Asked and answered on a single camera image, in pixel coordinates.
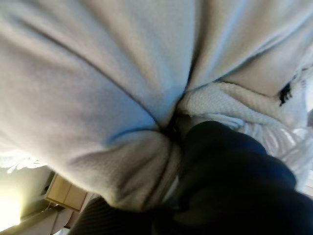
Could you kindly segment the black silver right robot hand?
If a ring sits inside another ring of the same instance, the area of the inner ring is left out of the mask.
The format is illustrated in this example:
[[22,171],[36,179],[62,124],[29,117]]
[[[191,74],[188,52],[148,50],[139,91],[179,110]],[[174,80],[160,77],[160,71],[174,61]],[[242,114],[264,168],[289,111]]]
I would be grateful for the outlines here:
[[184,140],[170,207],[144,213],[88,203],[72,235],[310,235],[313,202],[294,174],[248,135],[215,122]]

